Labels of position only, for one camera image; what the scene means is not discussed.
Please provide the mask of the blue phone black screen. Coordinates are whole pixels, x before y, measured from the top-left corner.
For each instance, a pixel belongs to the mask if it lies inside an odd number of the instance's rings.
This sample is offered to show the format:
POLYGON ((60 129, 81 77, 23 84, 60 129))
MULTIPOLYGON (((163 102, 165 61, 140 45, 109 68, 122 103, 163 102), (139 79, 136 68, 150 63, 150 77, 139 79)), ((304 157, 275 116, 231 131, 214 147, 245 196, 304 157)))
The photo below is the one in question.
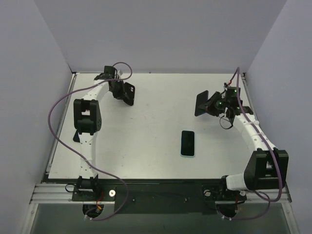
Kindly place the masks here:
POLYGON ((205 90, 196 96, 195 117, 206 113, 205 103, 208 101, 209 91, 205 90))

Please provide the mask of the black phone case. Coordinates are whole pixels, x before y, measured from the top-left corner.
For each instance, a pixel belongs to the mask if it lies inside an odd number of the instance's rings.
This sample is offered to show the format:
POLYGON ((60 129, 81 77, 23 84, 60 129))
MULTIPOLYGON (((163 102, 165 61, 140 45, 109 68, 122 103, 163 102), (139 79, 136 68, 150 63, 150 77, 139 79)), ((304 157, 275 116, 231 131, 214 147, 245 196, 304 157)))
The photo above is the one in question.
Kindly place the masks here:
POLYGON ((73 141, 76 142, 76 143, 80 143, 78 131, 75 131, 75 134, 73 136, 73 141))
POLYGON ((134 105, 134 99, 135 99, 135 86, 132 84, 126 82, 124 83, 124 98, 123 101, 129 105, 134 105))

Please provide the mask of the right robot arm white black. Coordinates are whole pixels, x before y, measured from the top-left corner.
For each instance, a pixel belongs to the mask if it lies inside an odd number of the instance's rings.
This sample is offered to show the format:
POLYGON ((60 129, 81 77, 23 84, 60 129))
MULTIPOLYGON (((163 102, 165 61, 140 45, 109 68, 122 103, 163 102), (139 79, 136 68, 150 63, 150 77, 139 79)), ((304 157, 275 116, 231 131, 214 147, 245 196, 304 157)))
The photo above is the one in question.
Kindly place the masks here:
POLYGON ((226 117, 251 153, 244 172, 226 176, 226 182, 218 186, 218 195, 229 199, 238 190, 282 190, 286 185, 289 155, 268 140, 252 109, 243 105, 240 88, 227 87, 211 97, 208 93, 204 91, 196 96, 195 116, 226 117))

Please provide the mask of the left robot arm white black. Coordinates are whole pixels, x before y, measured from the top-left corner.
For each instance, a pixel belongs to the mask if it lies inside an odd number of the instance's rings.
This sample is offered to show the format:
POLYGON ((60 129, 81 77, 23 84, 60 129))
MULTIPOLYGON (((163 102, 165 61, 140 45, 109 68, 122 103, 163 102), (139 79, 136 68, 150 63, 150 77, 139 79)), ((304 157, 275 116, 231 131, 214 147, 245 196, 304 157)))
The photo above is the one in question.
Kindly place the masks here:
POLYGON ((79 176, 74 194, 85 196, 88 200, 100 200, 104 196, 98 181, 96 166, 96 138, 102 127, 99 103, 105 94, 111 92, 113 98, 122 100, 129 106, 134 104, 135 87, 121 79, 122 72, 113 66, 105 66, 102 73, 94 78, 94 87, 85 96, 75 99, 74 127, 79 138, 80 160, 79 176))

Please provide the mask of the light blue cased phone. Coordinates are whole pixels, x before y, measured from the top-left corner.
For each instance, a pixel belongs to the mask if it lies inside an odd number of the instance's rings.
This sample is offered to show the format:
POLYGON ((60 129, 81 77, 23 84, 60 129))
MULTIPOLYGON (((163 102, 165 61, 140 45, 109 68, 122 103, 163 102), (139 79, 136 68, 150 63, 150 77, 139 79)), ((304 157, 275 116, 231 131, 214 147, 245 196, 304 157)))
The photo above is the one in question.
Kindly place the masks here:
POLYGON ((195 133, 193 131, 182 131, 180 154, 184 157, 195 156, 195 133))

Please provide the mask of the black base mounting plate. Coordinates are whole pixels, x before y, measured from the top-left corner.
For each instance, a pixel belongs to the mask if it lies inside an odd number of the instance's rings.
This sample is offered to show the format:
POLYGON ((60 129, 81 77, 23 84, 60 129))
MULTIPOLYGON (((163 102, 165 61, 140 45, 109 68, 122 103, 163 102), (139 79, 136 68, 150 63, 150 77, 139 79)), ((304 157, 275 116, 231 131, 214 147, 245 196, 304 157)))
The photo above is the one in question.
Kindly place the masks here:
POLYGON ((117 214, 215 214, 217 209, 234 216, 247 197, 226 188, 224 179, 83 180, 73 188, 72 200, 82 210, 101 217, 108 205, 117 214))

